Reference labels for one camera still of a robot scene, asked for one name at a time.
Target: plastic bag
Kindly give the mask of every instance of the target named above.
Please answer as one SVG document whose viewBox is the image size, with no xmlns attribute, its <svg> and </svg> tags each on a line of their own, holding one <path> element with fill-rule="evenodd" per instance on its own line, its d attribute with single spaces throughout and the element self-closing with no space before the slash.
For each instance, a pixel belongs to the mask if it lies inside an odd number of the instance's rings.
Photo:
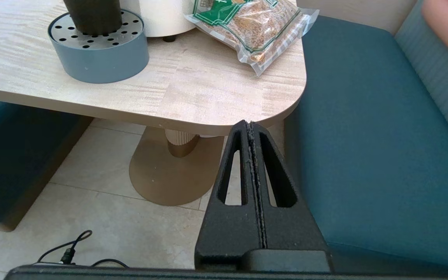
<svg viewBox="0 0 448 280">
<path fill-rule="evenodd" d="M 185 17 L 238 52 L 258 76 L 311 28 L 319 10 L 289 0 L 191 0 Z"/>
</svg>

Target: black cylinder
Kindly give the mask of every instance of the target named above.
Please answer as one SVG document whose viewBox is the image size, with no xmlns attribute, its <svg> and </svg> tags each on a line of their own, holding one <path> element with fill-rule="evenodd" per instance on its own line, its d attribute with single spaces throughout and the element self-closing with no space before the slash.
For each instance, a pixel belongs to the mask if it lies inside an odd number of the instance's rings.
<svg viewBox="0 0 448 280">
<path fill-rule="evenodd" d="M 114 32 L 122 25 L 119 0 L 63 0 L 77 30 L 89 35 Z"/>
</svg>

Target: floor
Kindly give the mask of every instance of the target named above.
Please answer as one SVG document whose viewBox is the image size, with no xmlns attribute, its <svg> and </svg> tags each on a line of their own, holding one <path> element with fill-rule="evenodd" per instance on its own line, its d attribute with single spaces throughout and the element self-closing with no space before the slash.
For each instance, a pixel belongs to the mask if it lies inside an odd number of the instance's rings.
<svg viewBox="0 0 448 280">
<path fill-rule="evenodd" d="M 128 174 L 144 129 L 105 119 L 92 122 L 20 225 L 13 232 L 0 232 L 0 280 L 10 269 L 36 262 L 45 251 L 87 229 L 93 235 L 77 245 L 77 264 L 114 258 L 141 268 L 194 267 L 194 245 L 210 193 L 176 207 L 144 200 Z M 270 131 L 281 143 L 282 126 Z M 235 157 L 227 204 L 239 203 L 239 185 Z M 57 262 L 62 253 L 51 253 L 44 261 Z"/>
</svg>

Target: ribbed table column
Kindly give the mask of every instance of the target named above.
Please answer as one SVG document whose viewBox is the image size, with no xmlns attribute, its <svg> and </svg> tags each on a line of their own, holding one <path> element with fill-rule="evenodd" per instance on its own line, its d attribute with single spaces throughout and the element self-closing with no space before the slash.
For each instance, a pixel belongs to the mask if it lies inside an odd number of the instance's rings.
<svg viewBox="0 0 448 280">
<path fill-rule="evenodd" d="M 170 154 L 177 158 L 187 156 L 194 149 L 200 138 L 196 134 L 166 129 L 167 145 Z"/>
</svg>

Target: table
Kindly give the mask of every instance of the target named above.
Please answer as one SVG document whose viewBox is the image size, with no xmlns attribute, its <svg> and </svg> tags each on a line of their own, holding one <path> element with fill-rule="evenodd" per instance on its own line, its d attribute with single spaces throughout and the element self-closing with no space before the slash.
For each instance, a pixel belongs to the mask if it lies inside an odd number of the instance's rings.
<svg viewBox="0 0 448 280">
<path fill-rule="evenodd" d="M 66 12 L 60 0 L 0 1 L 0 101 L 149 126 L 129 173 L 159 204 L 191 202 L 212 186 L 223 137 L 198 135 L 227 135 L 242 119 L 272 126 L 306 85 L 300 40 L 256 77 L 234 50 L 198 30 L 172 43 L 149 38 L 148 66 L 132 78 L 80 82 L 64 72 L 46 32 Z"/>
</svg>

